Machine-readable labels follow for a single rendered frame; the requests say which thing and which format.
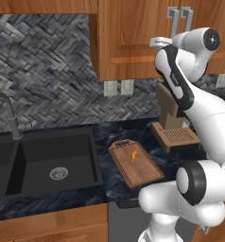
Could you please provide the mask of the tan coffee machine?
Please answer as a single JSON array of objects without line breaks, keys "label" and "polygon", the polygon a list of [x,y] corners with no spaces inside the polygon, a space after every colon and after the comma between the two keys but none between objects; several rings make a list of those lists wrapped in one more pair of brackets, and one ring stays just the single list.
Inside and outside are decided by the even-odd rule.
[{"label": "tan coffee machine", "polygon": [[152,123],[152,131],[164,151],[169,153],[180,148],[198,147],[198,136],[183,126],[184,113],[162,83],[157,85],[156,98],[161,104],[161,113],[160,120]]}]

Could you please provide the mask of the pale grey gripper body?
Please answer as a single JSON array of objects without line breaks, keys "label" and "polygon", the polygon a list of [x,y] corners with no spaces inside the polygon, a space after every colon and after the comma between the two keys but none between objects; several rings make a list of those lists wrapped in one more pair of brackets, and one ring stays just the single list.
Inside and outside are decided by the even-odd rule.
[{"label": "pale grey gripper body", "polygon": [[173,44],[173,41],[165,37],[154,37],[154,38],[151,38],[149,42],[149,46],[151,48],[163,48],[171,44]]}]

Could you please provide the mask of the grey sink tap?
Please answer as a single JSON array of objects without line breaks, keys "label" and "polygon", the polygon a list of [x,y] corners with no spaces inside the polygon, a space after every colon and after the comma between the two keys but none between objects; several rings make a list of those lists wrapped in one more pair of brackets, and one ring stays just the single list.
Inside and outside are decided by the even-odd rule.
[{"label": "grey sink tap", "polygon": [[9,114],[9,125],[12,133],[12,138],[14,140],[20,140],[23,137],[23,134],[19,130],[18,119],[17,116],[14,114],[14,110],[12,108],[10,99],[6,94],[2,92],[0,92],[0,97],[5,101],[7,105],[7,110]]}]

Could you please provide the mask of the black kitchen sink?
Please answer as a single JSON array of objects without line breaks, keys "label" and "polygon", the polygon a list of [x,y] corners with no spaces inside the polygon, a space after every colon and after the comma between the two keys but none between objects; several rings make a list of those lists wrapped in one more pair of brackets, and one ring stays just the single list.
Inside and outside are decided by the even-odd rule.
[{"label": "black kitchen sink", "polygon": [[0,135],[0,199],[103,183],[90,128],[42,130],[20,140]]}]

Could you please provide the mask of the brown wooden cutting board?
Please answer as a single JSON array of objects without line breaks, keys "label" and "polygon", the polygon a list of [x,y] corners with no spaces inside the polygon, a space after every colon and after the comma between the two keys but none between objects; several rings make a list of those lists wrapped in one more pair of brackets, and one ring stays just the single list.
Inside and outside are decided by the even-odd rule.
[{"label": "brown wooden cutting board", "polygon": [[[134,164],[131,163],[131,153],[136,150]],[[125,183],[129,188],[160,180],[164,173],[151,160],[143,146],[130,139],[113,142],[109,152],[117,165]]]}]

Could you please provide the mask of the wooden base cabinet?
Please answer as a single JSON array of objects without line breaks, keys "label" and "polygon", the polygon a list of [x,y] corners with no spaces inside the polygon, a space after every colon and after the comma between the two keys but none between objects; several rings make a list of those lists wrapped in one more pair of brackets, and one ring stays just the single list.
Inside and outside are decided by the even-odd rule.
[{"label": "wooden base cabinet", "polygon": [[204,234],[197,226],[191,242],[225,242],[225,219],[219,226],[212,227],[208,234]]},{"label": "wooden base cabinet", "polygon": [[108,242],[108,204],[0,221],[0,242]]}]

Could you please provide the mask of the grey dishwasher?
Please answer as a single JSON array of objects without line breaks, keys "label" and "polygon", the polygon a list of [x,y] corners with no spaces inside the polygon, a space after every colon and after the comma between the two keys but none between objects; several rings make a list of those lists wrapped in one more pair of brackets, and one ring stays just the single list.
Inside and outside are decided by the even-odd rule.
[{"label": "grey dishwasher", "polygon": [[[110,202],[108,207],[109,242],[138,242],[150,222],[151,214],[143,212],[140,207],[120,209],[115,202]],[[176,232],[184,242],[191,242],[195,229],[195,224],[183,218],[177,221]]]}]

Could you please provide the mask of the wooden cabinet door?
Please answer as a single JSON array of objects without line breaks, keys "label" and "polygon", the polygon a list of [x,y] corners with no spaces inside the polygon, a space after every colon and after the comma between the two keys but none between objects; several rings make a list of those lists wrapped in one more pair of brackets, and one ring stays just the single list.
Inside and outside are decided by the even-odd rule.
[{"label": "wooden cabinet door", "polygon": [[169,7],[180,0],[98,0],[98,75],[102,80],[156,78],[153,37],[169,37]]},{"label": "wooden cabinet door", "polygon": [[220,36],[220,46],[211,57],[207,74],[225,74],[225,0],[180,0],[179,7],[193,11],[191,28],[214,28]]}]

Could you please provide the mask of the wooden wall cabinet run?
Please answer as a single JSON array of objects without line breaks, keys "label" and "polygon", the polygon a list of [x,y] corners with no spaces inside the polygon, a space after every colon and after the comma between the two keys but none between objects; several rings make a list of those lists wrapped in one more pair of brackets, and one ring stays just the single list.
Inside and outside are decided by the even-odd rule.
[{"label": "wooden wall cabinet run", "polygon": [[0,0],[0,14],[97,14],[98,0]]}]

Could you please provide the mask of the white wall socket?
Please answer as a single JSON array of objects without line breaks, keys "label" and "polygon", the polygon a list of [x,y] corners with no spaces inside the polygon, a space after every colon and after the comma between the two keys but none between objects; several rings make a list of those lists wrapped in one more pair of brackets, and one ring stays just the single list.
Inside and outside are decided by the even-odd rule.
[{"label": "white wall socket", "polygon": [[224,88],[225,87],[225,74],[220,74],[216,81],[217,88]]},{"label": "white wall socket", "polygon": [[121,95],[133,95],[134,80],[126,79],[121,81]]},{"label": "white wall socket", "polygon": [[117,95],[117,81],[105,81],[104,82],[104,96],[114,96]]}]

